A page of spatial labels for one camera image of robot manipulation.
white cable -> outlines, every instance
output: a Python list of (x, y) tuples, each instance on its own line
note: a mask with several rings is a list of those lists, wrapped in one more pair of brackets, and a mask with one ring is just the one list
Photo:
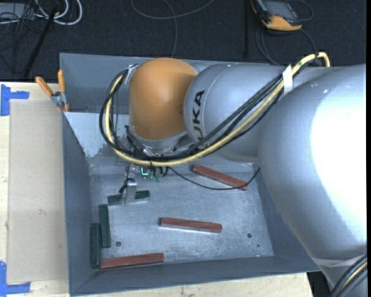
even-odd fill
[[(37, 4), (37, 6), (38, 6), (38, 10), (43, 14), (43, 15), (41, 15), (41, 14), (35, 14), (35, 16), (37, 16), (37, 17), (43, 17), (43, 18), (48, 19), (48, 18), (49, 18), (49, 15), (48, 15), (48, 14), (44, 11), (44, 9), (40, 6), (40, 3), (38, 2), (38, 0), (35, 0), (35, 2), (36, 2), (36, 4)], [(64, 0), (64, 2), (65, 2), (65, 4), (66, 4), (65, 11), (63, 11), (62, 14), (59, 14), (59, 15), (55, 16), (54, 19), (59, 19), (59, 18), (65, 16), (66, 13), (67, 13), (67, 11), (69, 10), (69, 2), (68, 2), (68, 0)]]
[[(38, 2), (38, 0), (35, 0), (35, 2), (38, 5), (38, 10), (41, 11), (41, 13), (43, 13), (43, 15), (44, 15), (44, 16), (42, 16), (40, 14), (36, 14), (36, 16), (44, 17), (44, 18), (48, 19), (49, 15), (40, 6), (40, 3)], [(62, 22), (62, 21), (57, 20), (58, 18), (63, 17), (64, 15), (66, 15), (67, 11), (69, 10), (69, 2), (67, 0), (65, 0), (66, 9), (62, 14), (59, 14), (59, 15), (54, 17), (54, 22), (57, 23), (57, 24), (60, 24), (60, 25), (75, 25), (75, 24), (79, 23), (81, 21), (81, 18), (82, 18), (82, 5), (81, 5), (80, 0), (76, 0), (76, 2), (78, 4), (79, 10), (80, 10), (80, 14), (79, 14), (79, 16), (77, 17), (76, 20), (74, 20), (73, 22)]]

black cable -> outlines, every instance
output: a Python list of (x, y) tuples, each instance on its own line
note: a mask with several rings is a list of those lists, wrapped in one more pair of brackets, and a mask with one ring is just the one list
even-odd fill
[(210, 0), (208, 3), (206, 3), (204, 6), (202, 7), (199, 7), (198, 9), (195, 9), (195, 10), (192, 10), (192, 11), (189, 11), (189, 12), (186, 12), (186, 13), (183, 13), (183, 14), (178, 14), (178, 15), (172, 15), (170, 17), (155, 17), (155, 16), (152, 16), (152, 15), (148, 15), (146, 13), (143, 13), (143, 12), (140, 12), (134, 5), (134, 0), (130, 0), (130, 5), (132, 6), (133, 10), (136, 11), (137, 13), (139, 13), (140, 15), (144, 16), (144, 17), (148, 17), (149, 19), (154, 19), (154, 20), (169, 20), (169, 19), (173, 19), (173, 18), (179, 18), (179, 17), (184, 17), (186, 15), (190, 15), (190, 14), (193, 14), (193, 13), (196, 13), (198, 11), (201, 11), (202, 9), (206, 8), (207, 6), (209, 6), (211, 3), (213, 3), (215, 0)]
[(367, 255), (363, 255), (359, 260), (357, 260), (348, 270), (342, 275), (338, 280), (335, 287), (332, 289), (329, 297), (341, 296), (341, 291), (345, 289), (345, 283), (353, 276), (356, 272), (360, 271), (361, 268), (367, 263)]
[(177, 18), (176, 18), (176, 15), (174, 13), (174, 10), (173, 10), (172, 6), (169, 4), (169, 2), (167, 0), (162, 0), (162, 1), (164, 1), (168, 5), (168, 7), (171, 10), (172, 15), (173, 15), (173, 21), (174, 21), (174, 43), (173, 43), (173, 49), (172, 49), (172, 53), (171, 53), (171, 57), (173, 57), (174, 54), (175, 54), (175, 52), (176, 52), (177, 37), (178, 37)]
[(148, 15), (148, 14), (145, 14), (143, 12), (140, 12), (134, 5), (134, 0), (130, 0), (130, 5), (132, 6), (133, 10), (136, 11), (137, 13), (139, 13), (140, 15), (146, 17), (146, 18), (149, 18), (149, 19), (153, 19), (153, 20), (170, 20), (170, 19), (173, 19), (174, 21), (174, 43), (173, 43), (173, 49), (172, 49), (172, 53), (170, 55), (171, 58), (174, 57), (174, 54), (176, 52), (176, 46), (177, 46), (177, 38), (178, 38), (178, 27), (177, 27), (177, 18), (179, 17), (183, 17), (183, 16), (186, 16), (186, 15), (190, 15), (190, 14), (193, 14), (195, 12), (198, 12), (204, 8), (206, 8), (207, 6), (209, 6), (214, 0), (210, 0), (207, 4), (205, 4), (204, 6), (202, 7), (199, 7), (198, 9), (196, 10), (192, 10), (190, 12), (186, 12), (186, 13), (183, 13), (183, 14), (178, 14), (176, 15), (172, 6), (170, 5), (170, 3), (167, 1), (167, 0), (162, 0), (163, 2), (165, 2), (165, 4), (169, 7), (170, 11), (172, 12), (172, 16), (169, 16), (169, 17), (155, 17), (155, 16), (152, 16), (152, 15)]
[(315, 13), (313, 12), (313, 9), (312, 9), (312, 7), (310, 6), (310, 4), (306, 3), (304, 0), (287, 0), (286, 2), (290, 2), (290, 1), (298, 1), (298, 2), (301, 2), (301, 3), (305, 4), (305, 5), (309, 8), (310, 16), (309, 16), (308, 18), (298, 19), (299, 21), (302, 21), (302, 22), (309, 21), (310, 19), (312, 19), (312, 18), (314, 17)]
[(243, 185), (240, 185), (240, 186), (237, 186), (237, 187), (231, 187), (231, 188), (212, 188), (212, 187), (209, 187), (209, 186), (199, 184), (199, 183), (181, 175), (180, 173), (178, 173), (177, 171), (175, 171), (173, 168), (171, 168), (169, 166), (168, 166), (168, 169), (170, 169), (173, 173), (178, 175), (178, 177), (181, 177), (182, 179), (184, 179), (184, 180), (186, 180), (186, 181), (188, 181), (188, 182), (190, 182), (194, 185), (197, 185), (197, 186), (200, 186), (200, 187), (203, 187), (203, 188), (206, 188), (206, 189), (214, 190), (214, 191), (230, 191), (230, 190), (233, 190), (233, 189), (239, 189), (239, 188), (245, 187), (253, 181), (253, 179), (256, 177), (257, 173), (260, 171), (260, 167), (258, 167), (258, 169), (254, 172), (253, 176), (248, 180), (247, 183), (245, 183)]
[(35, 59), (37, 57), (37, 54), (38, 54), (38, 52), (39, 52), (39, 50), (41, 48), (41, 45), (43, 44), (43, 42), (45, 40), (45, 37), (46, 37), (46, 35), (48, 33), (48, 30), (49, 30), (51, 24), (54, 22), (55, 14), (58, 11), (59, 5), (60, 5), (59, 0), (55, 0), (55, 1), (56, 1), (56, 3), (55, 3), (54, 7), (51, 10), (51, 14), (49, 15), (49, 18), (48, 18), (48, 21), (47, 21), (47, 23), (46, 23), (46, 25), (44, 27), (43, 33), (40, 35), (40, 38), (38, 39), (38, 42), (37, 42), (36, 46), (34, 47), (32, 53), (31, 53), (31, 55), (29, 57), (29, 60), (28, 60), (28, 62), (26, 64), (25, 72), (23, 74), (23, 77), (25, 79), (27, 79), (27, 77), (28, 77), (28, 75), (30, 73), (30, 70), (32, 69), (32, 66), (33, 66), (33, 64), (35, 62)]
[[(307, 38), (308, 40), (310, 41), (310, 44), (312, 44), (312, 48), (313, 48), (313, 53), (314, 54), (317, 54), (318, 51), (316, 49), (316, 45), (315, 45), (315, 42), (313, 41), (312, 37), (303, 29), (303, 28), (300, 28), (299, 31), (301, 31)], [(260, 50), (260, 52), (264, 55), (265, 58), (267, 58), (267, 60), (269, 60), (269, 62), (271, 62), (271, 64), (273, 65), (277, 65), (277, 66), (283, 66), (283, 64), (280, 64), (278, 62), (276, 62), (269, 54), (268, 54), (268, 48), (267, 48), (267, 45), (266, 45), (266, 41), (264, 39), (264, 32), (274, 32), (273, 30), (271, 29), (268, 29), (268, 28), (265, 28), (265, 26), (263, 24), (261, 24), (257, 31), (255, 32), (255, 41), (256, 41), (256, 44), (257, 44), (257, 47), (258, 49)], [(276, 32), (275, 36), (277, 37), (285, 37), (287, 36), (289, 33), (280, 33), (280, 32)]]
[(126, 150), (123, 146), (119, 145), (119, 142), (117, 144), (115, 143), (112, 143), (106, 133), (104, 132), (104, 129), (103, 129), (103, 115), (104, 115), (104, 111), (106, 109), (106, 106), (108, 104), (108, 102), (110, 101), (110, 99), (113, 99), (114, 95), (116, 94), (116, 92), (119, 90), (120, 86), (122, 85), (122, 81), (124, 80), (124, 78), (126, 77), (127, 75), (127, 69), (123, 70), (122, 72), (120, 72), (117, 76), (115, 76), (115, 78), (113, 79), (113, 81), (111, 82), (110, 84), (110, 87), (109, 89), (111, 90), (113, 87), (114, 87), (114, 83), (117, 81), (118, 78), (120, 78), (120, 76), (122, 76), (122, 79), (118, 82), (118, 84), (115, 86), (115, 88), (113, 89), (113, 91), (111, 91), (109, 93), (109, 95), (106, 97), (106, 99), (104, 100), (104, 103), (103, 103), (103, 106), (101, 107), (101, 110), (100, 110), (100, 114), (99, 114), (99, 130), (100, 130), (100, 133), (101, 135), (103, 136), (104, 140), (111, 146), (113, 147), (114, 149), (116, 150), (120, 150), (124, 153), (127, 153), (127, 154), (131, 154), (132, 152), (131, 151), (128, 151)]
[(127, 168), (127, 170), (126, 170), (125, 181), (123, 182), (121, 188), (118, 190), (118, 193), (120, 193), (120, 194), (122, 194), (122, 193), (125, 191), (125, 188), (126, 188), (126, 186), (127, 186), (128, 181), (133, 181), (133, 182), (135, 182), (135, 180), (134, 180), (133, 178), (129, 178), (129, 170), (130, 170), (130, 166), (131, 166), (131, 165), (132, 165), (131, 163), (128, 165), (128, 168)]

black carpet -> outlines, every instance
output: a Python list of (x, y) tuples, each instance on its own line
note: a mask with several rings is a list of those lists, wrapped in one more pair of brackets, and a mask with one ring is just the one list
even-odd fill
[[(0, 1), (26, 1), (36, 8), (33, 0)], [(79, 14), (75, 1), (69, 1), (71, 18), (64, 21)], [(270, 62), (258, 47), (262, 46), (261, 40), (259, 44), (256, 41), (260, 22), (252, 12), (248, 18), (249, 55), (245, 57), (244, 0), (132, 0), (133, 6), (131, 0), (80, 1), (81, 21), (71, 26), (52, 25), (27, 77), (26, 65), (47, 20), (0, 24), (0, 81), (34, 80), (40, 75), (47, 82), (56, 82), (59, 53)], [(306, 34), (297, 31), (273, 36), (262, 31), (272, 61), (292, 64), (316, 49), (328, 53), (332, 66), (366, 62), (367, 0), (303, 1), (313, 10), (312, 19), (304, 22)], [(54, 6), (54, 0), (39, 2), (47, 11)], [(300, 18), (311, 16), (306, 4), (293, 1), (292, 5)], [(187, 13), (176, 21), (151, 18)], [(315, 296), (326, 296), (328, 290), (320, 272), (309, 277)]]

cable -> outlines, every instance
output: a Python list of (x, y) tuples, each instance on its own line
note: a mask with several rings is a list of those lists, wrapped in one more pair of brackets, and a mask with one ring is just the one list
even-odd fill
[[(264, 25), (261, 24), (261, 26), (259, 26), (257, 31), (255, 32), (255, 41), (256, 41), (257, 47), (260, 50), (260, 52), (264, 55), (264, 57), (266, 57), (267, 60), (269, 60), (269, 62), (271, 62), (271, 64), (277, 65), (277, 66), (282, 66), (282, 64), (274, 61), (273, 58), (268, 54), (267, 45), (266, 45), (265, 39), (264, 39), (265, 35), (264, 35), (263, 28), (265, 28), (265, 27), (264, 27)], [(303, 28), (299, 29), (299, 31), (301, 31), (308, 38), (308, 40), (312, 44), (313, 52), (315, 54), (317, 54), (318, 51), (316, 49), (315, 42), (313, 41), (312, 37)], [(277, 36), (285, 37), (287, 34), (288, 33), (282, 33), (281, 35), (277, 35)], [(258, 36), (259, 35), (260, 35), (262, 45), (260, 45), (260, 42), (258, 41)]]
[[(41, 14), (37, 14), (37, 13), (36, 13), (35, 15), (36, 15), (37, 17), (43, 17), (43, 18), (48, 19), (48, 18), (49, 18), (48, 13), (46, 13), (46, 12), (44, 11), (44, 9), (42, 8), (42, 6), (41, 6), (41, 4), (38, 2), (38, 0), (35, 0), (35, 2), (36, 2), (36, 4), (37, 4), (38, 11), (40, 11), (40, 12), (43, 14), (43, 15), (41, 15)], [(59, 18), (65, 16), (65, 15), (67, 14), (67, 11), (69, 10), (69, 2), (68, 2), (68, 0), (64, 0), (64, 2), (65, 2), (65, 4), (66, 4), (66, 8), (65, 8), (65, 10), (63, 11), (62, 14), (56, 15), (56, 16), (54, 17), (54, 19), (59, 19)]]
[(146, 13), (143, 13), (143, 12), (140, 12), (134, 5), (134, 0), (130, 0), (130, 5), (132, 6), (133, 10), (136, 11), (137, 13), (139, 13), (140, 15), (144, 16), (144, 17), (148, 17), (149, 19), (155, 19), (155, 20), (169, 20), (169, 19), (174, 19), (174, 18), (179, 18), (179, 17), (185, 17), (186, 15), (190, 15), (190, 14), (193, 14), (193, 13), (196, 13), (198, 11), (201, 11), (202, 9), (206, 8), (207, 6), (209, 6), (210, 4), (212, 4), (215, 0), (210, 0), (208, 3), (206, 3), (204, 6), (202, 7), (199, 7), (198, 9), (196, 10), (192, 10), (192, 11), (189, 11), (189, 12), (186, 12), (186, 13), (183, 13), (183, 14), (178, 14), (178, 15), (172, 15), (170, 17), (155, 17), (155, 16), (152, 16), (152, 15), (148, 15)]
[[(307, 63), (310, 61), (314, 61), (317, 58), (322, 58), (325, 62), (325, 66), (330, 65), (330, 60), (328, 59), (328, 56), (325, 53), (318, 53), (318, 54), (311, 54), (308, 55), (304, 58), (302, 58), (297, 64), (295, 64), (292, 69), (291, 69), (291, 74), (295, 76), (300, 69), (302, 69)], [(112, 138), (112, 133), (110, 133), (110, 122), (109, 122), (109, 115), (110, 115), (110, 105), (112, 103), (112, 97), (113, 93), (115, 91), (118, 91), (119, 86), (121, 85), (120, 81), (124, 77), (124, 74), (118, 75), (118, 78), (114, 81), (114, 83), (111, 86), (110, 89), (110, 95), (109, 97), (105, 100), (104, 105), (102, 106), (101, 113), (100, 113), (100, 128), (101, 132), (104, 132), (102, 130), (103, 125), (101, 123), (103, 119), (103, 114), (105, 114), (105, 129), (108, 132), (108, 136), (104, 136), (107, 142), (110, 142), (111, 146), (115, 146), (113, 138)], [(270, 94), (262, 101), (262, 103), (256, 108), (256, 110), (240, 125), (238, 126), (235, 130), (233, 130), (231, 133), (223, 137), (221, 140), (215, 142), (211, 146), (197, 152), (196, 154), (193, 154), (188, 157), (184, 157), (179, 160), (171, 160), (171, 161), (156, 161), (153, 159), (150, 160), (141, 160), (139, 158), (135, 158), (132, 156), (128, 156), (126, 153), (124, 153), (122, 150), (114, 149), (114, 151), (117, 153), (118, 156), (121, 158), (125, 159), (125, 161), (128, 161), (130, 163), (135, 163), (137, 165), (142, 165), (142, 166), (157, 166), (157, 167), (163, 167), (163, 166), (175, 166), (175, 165), (181, 165), (185, 164), (191, 161), (194, 161), (198, 158), (204, 157), (218, 148), (222, 147), (224, 144), (227, 142), (231, 141), (234, 137), (238, 136), (241, 134), (245, 128), (247, 128), (250, 124), (252, 124), (264, 111), (266, 108), (270, 106), (270, 104), (277, 99), (277, 96), (283, 91), (284, 88), (284, 81), (281, 79), (279, 84), (270, 92)]]
[(189, 181), (190, 183), (192, 183), (194, 185), (197, 185), (197, 186), (200, 186), (200, 187), (203, 187), (203, 188), (206, 188), (206, 189), (214, 190), (214, 191), (230, 191), (230, 190), (233, 190), (233, 189), (239, 189), (239, 188), (245, 187), (245, 186), (247, 186), (248, 184), (250, 184), (253, 181), (253, 179), (256, 177), (256, 175), (260, 171), (260, 168), (258, 167), (258, 169), (254, 172), (253, 176), (245, 184), (243, 184), (243, 185), (240, 185), (240, 186), (237, 186), (237, 187), (231, 187), (231, 188), (213, 188), (213, 187), (209, 187), (209, 186), (205, 186), (205, 185), (199, 184), (196, 181), (193, 181), (193, 180), (191, 180), (191, 179), (189, 179), (189, 178), (181, 175), (180, 173), (178, 173), (177, 171), (175, 171), (171, 167), (167, 167), (167, 168), (169, 168), (173, 173), (175, 173), (176, 175), (178, 175), (178, 177), (181, 177), (182, 179), (184, 179), (186, 181)]
[(308, 18), (305, 18), (305, 19), (298, 19), (298, 20), (305, 22), (305, 21), (309, 21), (310, 19), (312, 19), (312, 18), (314, 17), (315, 14), (314, 14), (314, 12), (313, 12), (312, 7), (311, 7), (309, 4), (307, 4), (304, 0), (287, 0), (286, 2), (290, 2), (290, 1), (298, 1), (298, 2), (301, 2), (301, 3), (305, 4), (305, 5), (309, 8), (310, 16), (309, 16)]
[(172, 8), (172, 6), (169, 4), (169, 2), (167, 0), (163, 0), (167, 5), (168, 7), (170, 8), (172, 14), (173, 14), (173, 21), (174, 21), (174, 43), (173, 43), (173, 49), (172, 49), (172, 54), (171, 54), (171, 57), (174, 56), (175, 54), (175, 51), (176, 51), (176, 45), (177, 45), (177, 36), (178, 36), (178, 32), (177, 32), (177, 19), (175, 18), (175, 14), (174, 14), (174, 10)]
[(166, 5), (169, 7), (170, 11), (172, 12), (172, 16), (170, 16), (170, 17), (155, 17), (155, 16), (152, 16), (152, 15), (144, 14), (143, 12), (140, 12), (135, 7), (134, 0), (130, 0), (130, 5), (132, 6), (132, 8), (133, 8), (134, 11), (136, 11), (140, 15), (142, 15), (144, 17), (147, 17), (149, 19), (153, 19), (153, 20), (169, 20), (169, 19), (173, 19), (173, 21), (174, 21), (174, 29), (175, 29), (173, 50), (172, 50), (172, 53), (171, 53), (171, 57), (173, 58), (174, 57), (174, 54), (175, 54), (176, 45), (177, 45), (177, 38), (178, 38), (177, 18), (184, 17), (186, 15), (190, 15), (190, 14), (193, 14), (195, 12), (198, 12), (198, 11), (206, 8), (207, 6), (209, 6), (214, 0), (210, 0), (207, 4), (205, 4), (204, 6), (198, 8), (196, 10), (193, 10), (193, 11), (190, 11), (190, 12), (186, 12), (186, 13), (183, 13), (183, 14), (178, 14), (178, 15), (176, 15), (174, 13), (174, 10), (173, 10), (172, 6), (170, 5), (170, 3), (167, 0), (162, 0), (162, 1), (165, 2)]
[[(75, 0), (77, 2), (77, 5), (79, 7), (79, 16), (77, 17), (76, 20), (74, 20), (73, 22), (63, 22), (63, 21), (59, 21), (58, 19), (61, 18), (61, 17), (64, 17), (68, 10), (69, 10), (69, 2), (68, 0), (64, 0), (65, 1), (65, 4), (66, 4), (66, 9), (65, 11), (62, 13), (62, 14), (59, 14), (59, 15), (56, 15), (54, 17), (54, 22), (57, 23), (57, 24), (60, 24), (60, 25), (75, 25), (77, 23), (79, 23), (82, 19), (82, 15), (83, 15), (83, 9), (82, 9), (82, 4), (81, 4), (81, 1), (80, 0)], [(41, 4), (39, 3), (38, 0), (35, 0), (37, 6), (38, 6), (38, 11), (40, 11), (43, 15), (40, 15), (40, 14), (36, 14), (37, 17), (43, 17), (45, 19), (48, 19), (49, 18), (49, 15), (44, 11), (44, 9), (41, 7)]]
[(343, 274), (332, 289), (329, 297), (339, 297), (343, 295), (345, 291), (350, 290), (350, 288), (347, 287), (350, 286), (353, 289), (365, 278), (365, 276), (367, 276), (367, 255), (363, 255)]

gray metal tray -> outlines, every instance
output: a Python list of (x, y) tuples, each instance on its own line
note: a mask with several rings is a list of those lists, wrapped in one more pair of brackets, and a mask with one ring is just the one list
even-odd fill
[[(259, 173), (246, 191), (213, 191), (172, 172), (156, 182), (143, 178), (138, 171), (131, 175), (139, 190), (150, 191), (150, 200), (109, 206), (112, 246), (102, 249), (101, 256), (109, 259), (162, 252), (165, 261), (115, 270), (90, 267), (90, 224), (99, 222), (98, 206), (107, 204), (107, 197), (118, 192), (128, 166), (101, 137), (98, 113), (114, 76), (129, 64), (146, 60), (67, 53), (60, 56), (71, 105), (62, 119), (70, 294), (319, 270), (276, 211)], [(119, 95), (121, 132), (128, 118), (127, 89), (120, 89)], [(214, 154), (197, 163), (244, 181), (258, 170), (258, 164), (236, 163)], [(191, 165), (176, 169), (200, 184), (227, 187), (191, 173)], [(207, 233), (162, 228), (158, 225), (160, 217), (216, 222), (223, 230)]]

